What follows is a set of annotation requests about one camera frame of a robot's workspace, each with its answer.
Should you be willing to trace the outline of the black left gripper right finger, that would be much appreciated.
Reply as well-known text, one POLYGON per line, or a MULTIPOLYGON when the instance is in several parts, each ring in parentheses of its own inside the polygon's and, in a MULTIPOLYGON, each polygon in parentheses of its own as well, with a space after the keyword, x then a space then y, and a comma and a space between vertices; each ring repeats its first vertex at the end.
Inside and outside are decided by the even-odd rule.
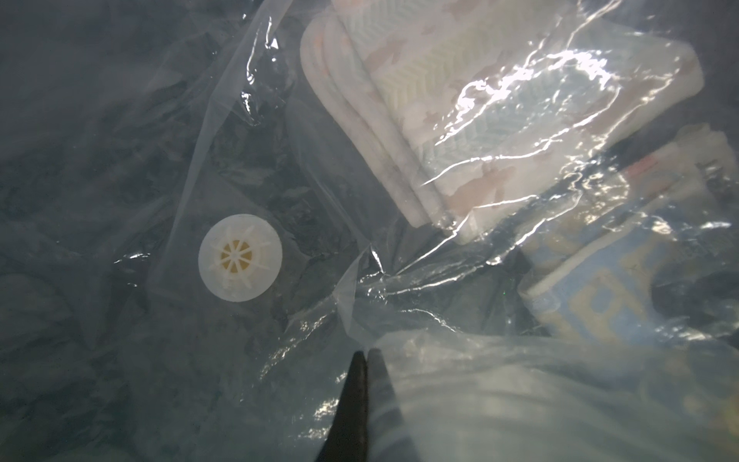
POLYGON ((382 351, 368 353, 368 460, 418 461, 419 454, 406 425, 382 351))

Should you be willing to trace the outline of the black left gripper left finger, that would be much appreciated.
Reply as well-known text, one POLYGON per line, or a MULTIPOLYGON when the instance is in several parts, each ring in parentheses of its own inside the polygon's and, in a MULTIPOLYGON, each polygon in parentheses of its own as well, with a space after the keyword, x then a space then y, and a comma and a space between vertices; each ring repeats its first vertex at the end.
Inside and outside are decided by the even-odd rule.
POLYGON ((331 428, 317 462, 365 462, 368 457, 368 365, 363 352, 351 358, 331 428))

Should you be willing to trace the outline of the blue patterned towel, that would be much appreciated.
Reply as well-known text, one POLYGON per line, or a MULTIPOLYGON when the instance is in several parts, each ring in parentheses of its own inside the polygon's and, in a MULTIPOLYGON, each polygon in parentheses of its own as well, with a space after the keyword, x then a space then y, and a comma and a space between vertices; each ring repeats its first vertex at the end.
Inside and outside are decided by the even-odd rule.
POLYGON ((548 332, 649 345, 667 318, 654 289, 738 260, 738 160, 727 136, 689 125, 523 229, 519 293, 548 332))

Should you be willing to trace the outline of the white rabbit patterned towel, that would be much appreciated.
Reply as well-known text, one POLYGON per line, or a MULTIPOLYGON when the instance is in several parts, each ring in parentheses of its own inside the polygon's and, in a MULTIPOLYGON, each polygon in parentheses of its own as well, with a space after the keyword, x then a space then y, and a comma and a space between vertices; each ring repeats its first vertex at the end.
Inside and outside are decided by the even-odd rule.
POLYGON ((469 242, 704 86, 616 1, 332 1, 299 57, 413 227, 469 242))

